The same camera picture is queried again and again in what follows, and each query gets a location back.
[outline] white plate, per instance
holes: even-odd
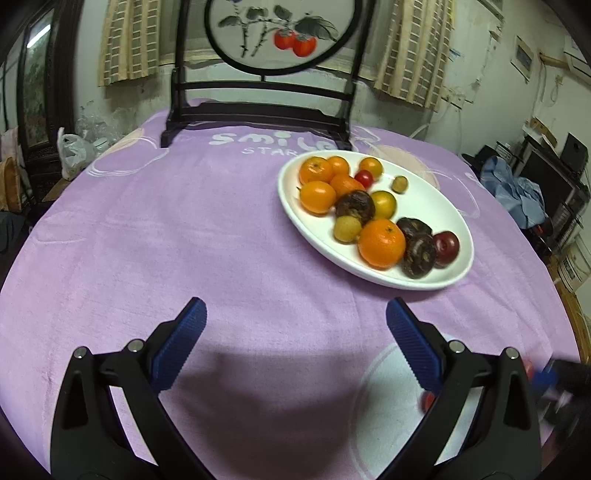
[[[403,290],[438,290],[466,276],[474,261],[474,243],[460,213],[440,191],[421,177],[381,158],[379,160],[384,166],[384,174],[371,186],[369,193],[376,190],[389,192],[392,179],[398,175],[404,175],[408,179],[408,190],[402,195],[395,194],[398,207],[392,221],[396,222],[402,217],[418,218],[428,224],[433,233],[450,230],[460,241],[460,254],[448,267],[434,268],[425,277],[413,280],[402,273],[399,265],[387,270],[372,268],[361,258],[355,244],[343,245],[337,242],[332,235],[334,213],[329,212],[324,217],[314,216],[307,213],[300,204],[298,172],[304,160],[314,155],[323,158],[333,155],[343,157],[349,163],[353,175],[358,170],[359,162],[367,155],[345,150],[308,152],[294,157],[279,173],[279,198],[287,216],[322,255],[353,275]]]

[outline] round frame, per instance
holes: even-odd
[[[210,45],[212,46],[213,51],[228,65],[234,67],[236,70],[240,70],[241,72],[250,73],[253,75],[259,76],[280,76],[280,75],[289,75],[290,73],[297,73],[301,72],[302,70],[306,70],[312,68],[319,63],[331,58],[335,53],[337,53],[353,36],[353,33],[359,26],[361,15],[363,11],[363,0],[354,0],[355,7],[353,10],[353,17],[351,18],[351,22],[347,27],[347,30],[343,35],[332,45],[328,50],[324,53],[318,55],[317,57],[309,60],[307,62],[301,63],[299,65],[294,65],[293,67],[286,67],[283,69],[261,69],[257,67],[251,67],[249,65],[244,65],[236,61],[235,59],[228,56],[217,44],[216,40],[213,38],[213,31],[211,28],[210,16],[212,12],[212,3],[215,0],[207,0],[205,4],[205,13],[204,13],[204,23],[205,23],[205,33],[207,35],[207,39],[209,40]]]

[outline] blue gripper pad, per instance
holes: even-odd
[[[152,359],[150,386],[156,395],[173,386],[207,323],[207,308],[193,298],[176,318],[177,325]]]
[[[441,361],[421,332],[417,318],[405,304],[391,300],[386,307],[386,323],[418,383],[439,395],[443,387]]]

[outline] painted leaf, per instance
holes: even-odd
[[[257,17],[266,17],[268,14],[269,10],[266,8],[250,7],[246,12],[246,18],[255,20]]]
[[[336,41],[339,36],[339,31],[331,22],[322,17],[311,15],[299,20],[294,28],[298,33],[311,35],[321,40]]]
[[[218,27],[228,27],[230,25],[240,25],[241,20],[237,15],[230,15],[229,17],[222,18],[217,24]]]
[[[287,8],[283,8],[281,5],[276,5],[273,9],[273,12],[282,20],[287,21],[291,20],[291,16],[293,15],[293,13],[291,13]]]

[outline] metal screw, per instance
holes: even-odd
[[[505,350],[505,353],[507,354],[507,356],[509,358],[511,358],[511,360],[515,360],[516,358],[519,358],[519,352],[517,351],[516,348],[513,348],[511,346],[507,350]]]
[[[466,345],[461,343],[460,340],[452,340],[451,342],[448,343],[448,345],[449,345],[449,348],[454,353],[462,353],[466,349]]]
[[[75,358],[82,358],[86,355],[88,349],[85,346],[80,346],[76,350],[74,350],[74,357]]]
[[[142,348],[144,348],[144,341],[139,338],[131,340],[130,343],[127,344],[127,350],[130,352],[139,352]]]

